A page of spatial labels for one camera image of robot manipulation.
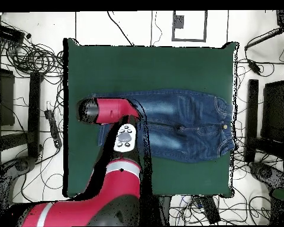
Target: jeans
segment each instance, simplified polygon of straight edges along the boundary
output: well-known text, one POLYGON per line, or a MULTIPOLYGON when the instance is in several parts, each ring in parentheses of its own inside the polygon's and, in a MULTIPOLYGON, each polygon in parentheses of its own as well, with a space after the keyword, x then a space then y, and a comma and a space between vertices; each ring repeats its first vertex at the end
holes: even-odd
MULTIPOLYGON (((218 158, 235 148, 231 135, 233 106, 214 95, 160 89, 93 93, 91 96, 126 98, 141 114, 145 112, 152 157, 196 163, 218 158)), ((109 127, 100 126, 98 145, 104 144, 109 127)), ((139 132, 138 147, 143 147, 143 136, 139 132)))

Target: wire bundle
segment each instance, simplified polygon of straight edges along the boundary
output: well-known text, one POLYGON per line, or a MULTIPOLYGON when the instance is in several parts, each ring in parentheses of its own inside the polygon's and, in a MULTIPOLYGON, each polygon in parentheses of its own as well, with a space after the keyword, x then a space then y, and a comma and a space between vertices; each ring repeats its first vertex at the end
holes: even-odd
MULTIPOLYGON (((24 76, 24 74, 30 74, 31 72, 39 72, 44 76, 45 81, 51 83, 52 85, 57 85, 56 101, 55 101, 54 105, 50 104, 50 106, 53 107, 53 113, 55 112, 55 110, 58 110, 59 114, 61 116, 63 116, 63 114, 61 113, 61 109, 60 109, 60 108, 63 107, 63 85, 62 85, 63 84, 63 72, 62 72, 62 70, 63 70, 63 51, 60 51, 59 53, 57 53, 57 55, 55 55, 54 51, 50 47, 45 46, 44 44, 33 44, 32 41, 31 41, 31 35, 29 33, 27 33, 26 31, 15 28, 15 27, 13 27, 13 26, 5 23, 5 22, 3 22, 3 23, 10 28, 22 31, 23 33, 26 34, 26 37, 24 38, 24 43, 22 45, 14 44, 12 42, 0 39, 0 64, 6 65, 8 70, 10 70, 9 67, 13 67, 15 69, 15 71, 19 74, 19 77, 16 77, 16 78, 30 78, 29 76, 24 76), (2 63, 1 57, 6 57, 7 60, 9 61, 9 64, 2 63), (51 78, 51 77, 58 77, 59 80, 57 82, 53 83, 53 82, 49 81, 49 78, 51 78)), ((16 98, 16 99, 22 99, 23 102, 24 102, 24 105, 14 104, 15 106, 29 107, 26 104, 23 97, 16 98)), ((60 133, 60 135, 62 135, 62 132, 63 132, 62 131, 63 127, 62 128, 60 127, 62 120, 63 119, 61 119, 60 122, 59 122, 59 133, 60 133)), ((20 127, 22 128, 22 131, 24 133, 26 133, 24 131, 24 128, 22 127, 19 119, 18 119, 18 122, 20 124, 20 127)), ((40 173, 39 173, 38 176, 41 176, 41 180, 44 184, 42 197, 44 197, 45 187, 48 187, 49 189, 59 189, 59 188, 62 187, 62 186, 60 186, 58 188, 54 188, 54 187, 50 187, 47 184, 50 178, 52 178, 55 175, 61 176, 61 174, 55 173, 55 174, 51 175, 47 180, 44 180, 44 178, 42 176, 42 172, 50 164, 53 157, 60 152, 60 149, 58 149, 53 155, 43 159, 44 145, 45 145, 45 142, 49 138, 51 138, 51 137, 46 138, 45 141, 43 142, 43 151, 42 151, 41 161, 36 162, 36 165, 40 164, 40 173), (46 160, 50 160, 50 161, 47 163, 45 168, 42 169, 42 163, 46 160)), ((32 201, 25 196, 23 190, 28 185, 30 185, 37 177, 35 177, 30 183, 28 183, 25 186, 25 182, 26 182, 26 178, 27 178, 27 175, 25 175, 24 176, 24 182, 23 182, 22 187, 21 187, 21 191, 18 193, 18 194, 21 193, 23 195, 23 197, 25 199, 27 199, 29 202, 32 202, 32 201)))

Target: power adapter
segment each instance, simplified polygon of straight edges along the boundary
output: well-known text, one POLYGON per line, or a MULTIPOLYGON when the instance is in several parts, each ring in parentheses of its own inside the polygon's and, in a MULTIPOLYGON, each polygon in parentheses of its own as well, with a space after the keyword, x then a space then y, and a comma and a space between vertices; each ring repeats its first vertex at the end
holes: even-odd
POLYGON ((256 64, 256 62, 247 59, 249 68, 260 76, 260 67, 256 64))

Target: green table surface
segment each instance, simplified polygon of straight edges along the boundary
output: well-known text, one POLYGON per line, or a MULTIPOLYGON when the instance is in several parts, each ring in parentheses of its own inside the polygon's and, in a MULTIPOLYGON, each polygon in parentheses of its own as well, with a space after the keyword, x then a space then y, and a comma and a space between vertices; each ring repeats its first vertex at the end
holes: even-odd
MULTIPOLYGON (((179 88, 211 93, 232 103, 237 43, 224 48, 173 48, 67 42, 69 197, 84 191, 100 150, 99 125, 76 120, 76 103, 90 93, 179 88)), ((156 157, 151 160, 154 194, 231 194, 230 153, 194 164, 156 157)))

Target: jeans pocket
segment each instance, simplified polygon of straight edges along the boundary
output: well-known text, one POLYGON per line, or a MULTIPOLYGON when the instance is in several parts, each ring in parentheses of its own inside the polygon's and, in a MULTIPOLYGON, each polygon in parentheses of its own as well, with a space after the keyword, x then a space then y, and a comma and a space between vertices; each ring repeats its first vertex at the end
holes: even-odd
POLYGON ((231 115, 232 106, 229 105, 223 98, 215 96, 215 109, 222 116, 231 115))
POLYGON ((222 130, 221 125, 210 125, 207 127, 200 127, 197 129, 197 132, 201 136, 206 136, 206 135, 215 135, 220 133, 222 130))

